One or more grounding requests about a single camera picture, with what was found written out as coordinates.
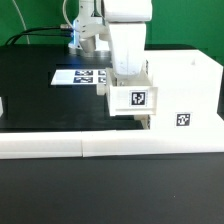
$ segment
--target green wall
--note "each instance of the green wall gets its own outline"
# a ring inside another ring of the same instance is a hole
[[[64,23],[62,3],[63,0],[17,0],[28,28]],[[77,10],[78,0],[69,0],[69,18],[74,18]],[[224,65],[223,0],[153,0],[153,20],[147,28],[147,43],[192,45]],[[22,30],[12,1],[0,0],[0,45]],[[62,38],[31,38],[35,44],[66,42]]]

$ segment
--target white panel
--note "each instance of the white panel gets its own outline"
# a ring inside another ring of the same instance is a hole
[[[224,124],[207,130],[113,131],[83,133],[83,156],[224,152]]]
[[[198,50],[147,51],[149,73],[158,87],[157,130],[210,128],[217,114],[223,67]],[[191,114],[191,124],[176,127],[177,114]]]
[[[81,132],[1,133],[1,158],[82,156]]]

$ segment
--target white cable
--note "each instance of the white cable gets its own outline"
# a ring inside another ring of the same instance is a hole
[[[24,30],[27,30],[25,21],[24,21],[24,19],[23,19],[23,15],[22,15],[22,13],[20,12],[20,9],[19,9],[19,7],[18,7],[16,1],[15,1],[15,0],[12,0],[12,2],[13,2],[14,6],[15,6],[15,8],[16,8],[18,14],[19,14],[19,17],[20,17],[20,20],[21,20],[21,22],[22,22],[22,24],[23,24],[23,28],[24,28]],[[27,39],[27,43],[30,44],[30,39],[29,39],[28,36],[26,36],[26,39]]]
[[[63,12],[63,16],[64,16],[64,19],[65,21],[67,22],[67,24],[73,29],[75,30],[76,32],[79,32],[69,21],[68,19],[68,16],[67,16],[67,12],[66,12],[66,5],[67,5],[67,0],[64,0],[63,2],[63,6],[62,6],[62,12]]]

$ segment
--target black cable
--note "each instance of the black cable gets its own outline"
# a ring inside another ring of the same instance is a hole
[[[29,34],[29,33],[31,33],[31,32],[36,32],[36,31],[47,31],[47,30],[62,30],[62,31],[70,31],[70,32],[73,31],[73,30],[70,29],[70,28],[66,28],[66,27],[63,27],[63,28],[62,28],[61,26],[49,26],[49,27],[36,27],[36,28],[30,28],[30,29],[24,30],[23,32],[21,32],[21,33],[18,34],[18,35],[14,35],[14,36],[10,37],[10,38],[6,41],[5,45],[8,45],[9,42],[10,42],[11,40],[12,40],[11,44],[15,44],[16,41],[17,41],[18,39],[20,39],[22,36],[24,36],[25,33],[26,33],[26,34]]]
[[[16,39],[15,41],[12,41],[10,43],[10,45],[13,45],[22,36],[70,37],[71,38],[72,35],[71,35],[71,33],[63,33],[63,34],[20,33],[20,34],[10,37],[5,42],[5,45],[8,45],[11,40]]]

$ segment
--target cable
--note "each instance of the cable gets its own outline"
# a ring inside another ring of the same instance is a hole
[[[20,33],[20,34],[17,34],[17,35],[14,35],[14,36],[10,37],[5,42],[5,45],[8,45],[11,40],[13,40],[13,39],[15,39],[17,37],[20,38],[22,36],[45,36],[45,37],[69,37],[69,38],[71,38],[71,35],[72,35],[71,33],[63,33],[63,34]]]
[[[24,35],[24,33],[31,33],[31,32],[36,32],[36,31],[48,31],[48,30],[61,30],[61,31],[73,32],[73,30],[71,28],[69,28],[67,25],[63,25],[63,24],[60,26],[36,27],[36,28],[31,28],[31,29],[25,30],[25,31],[21,32],[20,34],[10,37],[6,41],[5,45],[8,45],[11,40],[12,40],[12,42],[10,43],[11,45],[16,43],[16,41],[18,39],[20,39],[20,37],[22,37]]]
[[[12,0],[12,3],[14,4],[14,6],[15,6],[15,8],[16,8],[18,14],[19,14],[19,17],[20,17],[20,20],[21,20],[21,22],[22,22],[22,25],[23,25],[24,30],[26,30],[27,28],[26,28],[25,21],[24,21],[24,19],[23,19],[23,15],[22,15],[22,13],[20,12],[20,9],[19,9],[19,7],[18,7],[16,1],[15,1],[15,0]],[[26,37],[26,39],[27,39],[27,43],[30,44],[30,39],[29,39],[28,36]]]
[[[77,30],[69,21],[68,19],[68,16],[67,16],[67,12],[66,12],[66,5],[67,5],[67,0],[64,0],[63,2],[63,6],[62,6],[62,12],[63,12],[63,16],[64,16],[64,19],[65,21],[67,22],[67,24],[73,29],[75,30],[76,32],[79,32],[79,30]]]
[[[13,41],[11,42],[11,44],[16,43],[16,41],[17,41],[21,36],[23,36],[23,35],[22,35],[23,33],[31,33],[31,32],[35,32],[35,31],[43,31],[43,30],[58,30],[58,29],[60,29],[59,26],[55,26],[55,27],[37,27],[37,28],[31,28],[31,29],[25,30],[25,31],[23,31],[22,33],[16,35],[17,37],[12,38]]]

